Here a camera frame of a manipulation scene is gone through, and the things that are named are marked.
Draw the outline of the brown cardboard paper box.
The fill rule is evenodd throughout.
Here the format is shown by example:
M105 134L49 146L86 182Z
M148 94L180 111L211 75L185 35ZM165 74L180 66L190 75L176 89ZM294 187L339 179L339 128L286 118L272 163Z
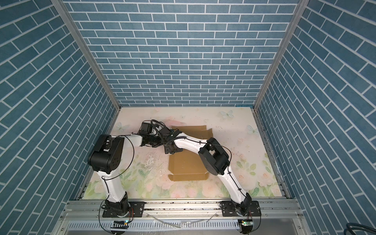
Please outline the brown cardboard paper box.
M213 136L212 129L207 129L205 125L172 126L172 128L177 128L191 137L203 140ZM199 155L185 149L169 156L168 170L170 171L168 178L173 182L205 181L210 174Z

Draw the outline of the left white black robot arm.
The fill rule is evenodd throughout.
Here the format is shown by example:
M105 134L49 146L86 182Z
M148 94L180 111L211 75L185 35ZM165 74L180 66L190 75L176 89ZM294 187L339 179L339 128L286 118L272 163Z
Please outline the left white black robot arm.
M99 136L88 164L98 174L106 191L106 199L101 206L104 217L125 217L132 214L127 192L120 181L125 170L121 173L118 171L123 148L130 147L135 152L138 146L159 147L163 144L161 134L151 123L145 121L136 134Z

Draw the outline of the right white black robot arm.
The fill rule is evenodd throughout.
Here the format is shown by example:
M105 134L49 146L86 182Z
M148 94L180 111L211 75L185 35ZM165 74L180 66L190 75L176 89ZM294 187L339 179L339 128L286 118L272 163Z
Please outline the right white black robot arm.
M189 150L197 154L207 172L217 176L226 187L239 215L250 213L252 198L240 185L230 166L230 151L225 150L213 137L212 130L204 126L186 126L159 130L166 153Z

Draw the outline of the right green circuit board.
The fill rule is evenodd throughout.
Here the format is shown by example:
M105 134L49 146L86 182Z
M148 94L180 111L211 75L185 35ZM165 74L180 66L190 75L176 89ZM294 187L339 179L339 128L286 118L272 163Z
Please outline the right green circuit board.
M239 222L239 225L243 226L243 227L249 227L249 226L253 227L254 226L253 221L250 220L250 219L240 219L240 220L238 220L238 222Z

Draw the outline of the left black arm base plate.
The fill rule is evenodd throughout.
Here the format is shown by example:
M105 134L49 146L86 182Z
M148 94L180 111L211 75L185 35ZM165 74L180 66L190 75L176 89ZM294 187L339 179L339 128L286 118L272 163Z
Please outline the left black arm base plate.
M108 200L101 206L103 209L102 216L104 218L121 218L121 217L129 217L129 218L138 218L142 217L145 208L145 202L118 202L113 203L109 202Z

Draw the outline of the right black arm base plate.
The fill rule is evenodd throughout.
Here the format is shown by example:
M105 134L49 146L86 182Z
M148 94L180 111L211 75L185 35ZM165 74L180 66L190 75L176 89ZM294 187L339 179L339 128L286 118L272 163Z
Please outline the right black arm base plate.
M258 201L250 201L248 203L238 204L233 201L221 201L219 203L222 216L224 217L257 217L261 216L261 210Z

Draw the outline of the aluminium front rail frame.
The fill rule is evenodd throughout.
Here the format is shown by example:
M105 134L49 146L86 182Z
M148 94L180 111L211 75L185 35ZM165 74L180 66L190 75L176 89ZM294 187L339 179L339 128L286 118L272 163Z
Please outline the aluminium front rail frame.
M55 235L308 235L310 233L303 212L295 199L272 198L257 199L261 216L257 217L224 217L219 206L224 199L132 199L130 202L144 201L145 208L142 217L138 218L104 218L99 200L79 200L68 202L62 216L53 230ZM208 219L215 213L215 219L250 219L254 226L240 226L238 230L174 230L155 232L125 232L125 231L68 231L69 222L73 221L129 221L152 220L147 213L162 220L199 220Z

